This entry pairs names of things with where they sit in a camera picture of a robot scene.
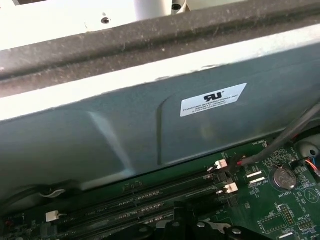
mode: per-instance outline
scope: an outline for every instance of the black cable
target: black cable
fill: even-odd
[[[29,188],[27,190],[24,190],[22,192],[19,192],[15,195],[12,195],[8,197],[7,199],[0,202],[0,216],[3,216],[5,214],[5,211],[10,207],[11,205],[27,198],[35,194],[39,193],[49,193],[51,191],[51,188],[47,185],[38,185],[34,186],[32,188]]]
[[[319,112],[320,101],[318,100],[317,103],[313,107],[307,109],[300,118],[296,119],[288,127],[286,127],[285,130],[263,151],[261,151],[257,155],[253,155],[242,160],[241,166],[254,164],[265,160],[277,149],[289,142],[295,135],[299,134],[300,131],[303,130],[305,126],[310,122],[310,120]]]

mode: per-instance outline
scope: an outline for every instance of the white sticker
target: white sticker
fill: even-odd
[[[238,101],[246,83],[191,97],[181,102],[180,117],[197,114]]]

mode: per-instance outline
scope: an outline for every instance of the green circuit board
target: green circuit board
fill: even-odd
[[[255,155],[268,141],[272,138],[8,216],[5,220],[12,226],[0,240],[101,240],[136,223],[154,225],[170,220],[175,201],[189,202],[201,196],[210,199],[229,183],[236,183],[236,194],[212,200],[212,205],[223,204],[214,210],[208,207],[200,219],[242,226],[275,240],[316,239],[320,232],[320,187],[310,170],[306,166],[292,170],[296,177],[292,190],[280,190],[272,183],[275,167],[290,169],[290,164],[300,159],[292,145],[262,162],[239,167],[232,178],[207,173],[216,161]],[[52,211],[61,217],[46,222],[46,213]]]

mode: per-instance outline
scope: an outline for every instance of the motherboard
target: motherboard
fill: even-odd
[[[235,159],[266,148],[262,139],[4,218],[0,240],[102,240],[138,223],[173,218],[189,204],[198,218],[241,226],[275,240],[320,233],[320,186],[292,144],[230,170]]]

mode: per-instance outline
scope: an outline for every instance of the red wire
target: red wire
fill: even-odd
[[[318,170],[317,167],[312,163],[310,162],[309,160],[305,160],[308,164],[310,164],[310,166],[313,168],[313,170]]]

